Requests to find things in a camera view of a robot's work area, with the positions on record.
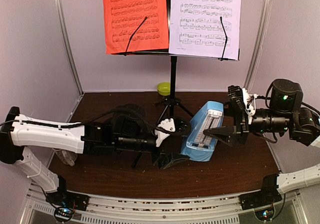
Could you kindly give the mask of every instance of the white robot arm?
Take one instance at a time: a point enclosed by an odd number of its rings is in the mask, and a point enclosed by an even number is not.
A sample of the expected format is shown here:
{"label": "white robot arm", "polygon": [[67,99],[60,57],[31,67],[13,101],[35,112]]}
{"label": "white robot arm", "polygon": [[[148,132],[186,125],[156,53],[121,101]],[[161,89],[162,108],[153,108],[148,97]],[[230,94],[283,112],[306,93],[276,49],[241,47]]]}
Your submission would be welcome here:
{"label": "white robot arm", "polygon": [[165,119],[158,125],[150,125],[143,110],[136,105],[121,106],[107,113],[113,113],[113,117],[103,123],[94,122],[95,119],[85,123],[59,123],[27,117],[19,108],[12,107],[6,121],[0,124],[0,161],[13,164],[41,186],[47,201],[59,206],[55,209],[56,218],[70,218],[73,209],[86,210],[89,197],[68,192],[63,177],[45,167],[29,146],[94,156],[110,155],[114,151],[151,153],[153,162],[162,169],[188,159],[180,154],[173,159],[173,155],[160,152],[166,137],[189,132],[189,124],[182,119]]}

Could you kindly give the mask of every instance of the white sheet music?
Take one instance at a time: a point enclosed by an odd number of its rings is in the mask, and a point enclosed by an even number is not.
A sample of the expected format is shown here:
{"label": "white sheet music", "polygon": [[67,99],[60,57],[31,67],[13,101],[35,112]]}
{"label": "white sheet music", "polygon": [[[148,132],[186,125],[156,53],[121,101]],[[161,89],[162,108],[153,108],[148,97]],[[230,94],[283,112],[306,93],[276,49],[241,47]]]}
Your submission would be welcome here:
{"label": "white sheet music", "polygon": [[238,60],[241,0],[171,0],[169,53]]}

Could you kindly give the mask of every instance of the brown tabletop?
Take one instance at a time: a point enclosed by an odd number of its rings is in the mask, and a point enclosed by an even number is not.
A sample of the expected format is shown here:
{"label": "brown tabletop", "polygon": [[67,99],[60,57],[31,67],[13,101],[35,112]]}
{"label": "brown tabletop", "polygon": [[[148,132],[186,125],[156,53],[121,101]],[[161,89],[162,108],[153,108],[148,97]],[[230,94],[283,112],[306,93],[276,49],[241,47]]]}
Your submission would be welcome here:
{"label": "brown tabletop", "polygon": [[[196,113],[208,100],[225,102],[226,93],[177,93],[183,104]],[[134,103],[142,106],[149,121],[155,123],[163,110],[156,92],[87,93],[72,121],[84,121],[118,105]],[[175,116],[189,118],[175,109]],[[223,125],[232,125],[225,117]],[[181,138],[169,137],[163,142],[166,152],[180,152]],[[250,135],[246,145],[229,147],[217,143],[210,162],[187,161],[165,170],[151,164],[150,154],[143,154],[135,169],[131,163],[137,156],[123,152],[112,156],[78,155],[76,165],[64,165],[56,156],[50,170],[62,175],[71,191],[126,198],[190,198],[205,197],[261,188],[263,177],[278,173],[267,143]]]}

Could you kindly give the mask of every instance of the orange sheet music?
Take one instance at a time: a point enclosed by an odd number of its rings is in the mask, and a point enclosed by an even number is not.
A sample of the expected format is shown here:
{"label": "orange sheet music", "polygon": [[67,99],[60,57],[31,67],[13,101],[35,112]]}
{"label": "orange sheet music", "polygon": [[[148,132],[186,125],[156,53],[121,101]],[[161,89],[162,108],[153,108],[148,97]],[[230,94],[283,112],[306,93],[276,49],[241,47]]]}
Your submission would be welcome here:
{"label": "orange sheet music", "polygon": [[169,47],[166,0],[103,0],[106,53]]}

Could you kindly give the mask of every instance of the black clip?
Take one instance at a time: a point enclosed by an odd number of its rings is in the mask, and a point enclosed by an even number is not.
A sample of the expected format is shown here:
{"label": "black clip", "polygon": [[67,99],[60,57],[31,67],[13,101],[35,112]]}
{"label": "black clip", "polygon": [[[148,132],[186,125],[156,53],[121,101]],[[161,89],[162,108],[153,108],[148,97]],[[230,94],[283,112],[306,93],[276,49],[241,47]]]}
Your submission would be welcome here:
{"label": "black clip", "polygon": [[134,37],[134,35],[136,34],[136,32],[139,30],[139,28],[143,25],[143,23],[147,20],[148,17],[145,17],[144,20],[141,22],[141,24],[138,26],[138,28],[136,28],[136,30],[132,33],[132,35],[130,36],[130,39],[128,41],[128,45],[126,46],[127,48],[125,49],[125,52],[124,52],[124,56],[126,56],[128,54],[128,48],[129,48],[129,45],[130,45],[130,42],[132,40],[132,38]]}
{"label": "black clip", "polygon": [[223,31],[225,32],[224,35],[225,35],[225,40],[226,40],[224,42],[224,49],[223,49],[223,52],[222,52],[222,57],[219,58],[220,61],[223,61],[223,60],[228,60],[228,58],[224,58],[224,54],[225,54],[225,50],[226,50],[225,47],[227,46],[228,36],[227,36],[226,30],[225,30],[225,26],[223,25],[224,23],[222,22],[222,16],[220,16],[220,22],[221,22]]}

